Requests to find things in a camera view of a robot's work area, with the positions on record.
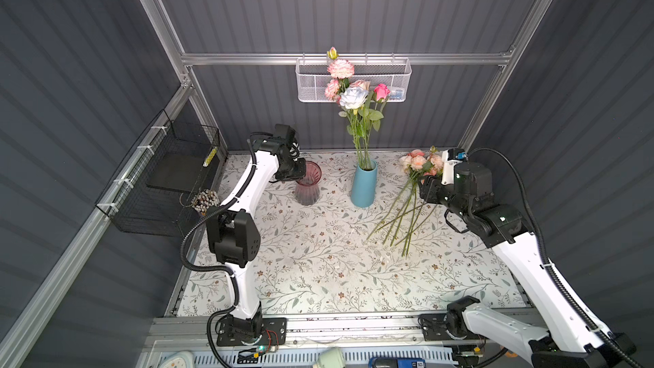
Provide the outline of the pink ribbed glass vase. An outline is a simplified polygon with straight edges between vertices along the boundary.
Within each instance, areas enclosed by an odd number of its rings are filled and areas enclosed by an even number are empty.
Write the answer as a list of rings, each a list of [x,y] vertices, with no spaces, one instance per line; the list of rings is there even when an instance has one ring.
[[[320,166],[313,161],[307,161],[305,177],[296,182],[294,194],[296,201],[304,206],[316,204],[320,199],[321,179],[322,170]]]

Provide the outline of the white blue flower stem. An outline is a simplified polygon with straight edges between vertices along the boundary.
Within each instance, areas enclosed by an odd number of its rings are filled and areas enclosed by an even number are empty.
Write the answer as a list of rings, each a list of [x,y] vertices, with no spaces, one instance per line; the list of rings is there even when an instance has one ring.
[[[371,132],[381,127],[385,101],[378,102],[376,92],[370,90],[370,83],[359,80],[340,93],[338,104],[342,109],[339,115],[347,119],[346,130],[353,139],[358,167],[373,170],[369,151]]]

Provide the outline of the teal ceramic vase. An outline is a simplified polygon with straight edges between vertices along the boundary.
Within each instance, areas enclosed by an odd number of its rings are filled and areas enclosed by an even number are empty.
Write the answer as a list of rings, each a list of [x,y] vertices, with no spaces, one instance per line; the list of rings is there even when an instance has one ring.
[[[370,207],[376,197],[378,165],[371,160],[372,168],[365,170],[357,166],[350,194],[351,202],[359,208]]]

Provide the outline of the pink peony spray stem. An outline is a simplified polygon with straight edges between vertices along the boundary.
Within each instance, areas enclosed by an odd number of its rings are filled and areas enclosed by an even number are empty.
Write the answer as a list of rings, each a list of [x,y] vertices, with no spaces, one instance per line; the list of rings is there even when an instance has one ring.
[[[353,107],[347,107],[341,102],[342,96],[350,86],[350,79],[354,76],[354,65],[350,61],[340,59],[335,47],[331,47],[326,55],[330,82],[325,88],[325,97],[328,101],[335,102],[342,109],[339,113],[340,116],[348,119],[347,133],[353,138],[359,168],[364,169],[365,158],[361,146],[361,136],[357,127],[358,110]]]

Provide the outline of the cream peach rose stem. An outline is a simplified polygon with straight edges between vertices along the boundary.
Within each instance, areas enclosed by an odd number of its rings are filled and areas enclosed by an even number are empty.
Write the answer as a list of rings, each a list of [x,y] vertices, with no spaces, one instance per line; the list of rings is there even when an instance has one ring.
[[[369,96],[369,87],[370,83],[365,81],[357,81],[350,85],[349,90],[354,96],[355,107],[351,110],[352,121],[351,128],[354,133],[354,145],[357,149],[357,157],[359,162],[359,167],[365,170],[368,170],[365,165],[364,158],[364,125],[362,110],[364,105],[368,101]]]

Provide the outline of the hot pink rose stem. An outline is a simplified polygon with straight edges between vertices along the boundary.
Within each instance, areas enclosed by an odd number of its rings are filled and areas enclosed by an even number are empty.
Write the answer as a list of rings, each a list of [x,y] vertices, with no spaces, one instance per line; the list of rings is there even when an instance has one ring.
[[[388,104],[390,88],[384,83],[377,85],[369,92],[368,101],[362,110],[364,125],[364,158],[368,170],[373,167],[372,158],[369,152],[372,131],[379,131],[381,122],[384,119],[384,109]]]

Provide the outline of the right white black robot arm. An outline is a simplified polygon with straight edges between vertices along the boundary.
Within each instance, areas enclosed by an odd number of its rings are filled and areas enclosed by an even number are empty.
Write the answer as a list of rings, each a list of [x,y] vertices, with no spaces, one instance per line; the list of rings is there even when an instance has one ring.
[[[445,319],[455,339],[479,335],[533,367],[637,366],[636,346],[613,331],[570,287],[547,255],[542,233],[514,206],[497,204],[485,166],[451,160],[440,177],[425,177],[420,196],[459,216],[509,268],[541,315],[542,327],[489,308],[473,296],[450,303]]]

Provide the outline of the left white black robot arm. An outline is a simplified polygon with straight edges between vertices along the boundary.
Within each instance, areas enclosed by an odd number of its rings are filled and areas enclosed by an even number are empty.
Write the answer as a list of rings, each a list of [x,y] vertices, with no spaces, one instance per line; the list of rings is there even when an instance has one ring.
[[[246,140],[250,160],[233,192],[221,203],[226,209],[206,223],[209,251],[228,269],[232,309],[223,318],[223,335],[255,342],[263,331],[262,304],[255,289],[255,261],[262,235],[255,210],[271,182],[295,181],[306,175],[296,131],[277,124],[272,133],[256,132]]]

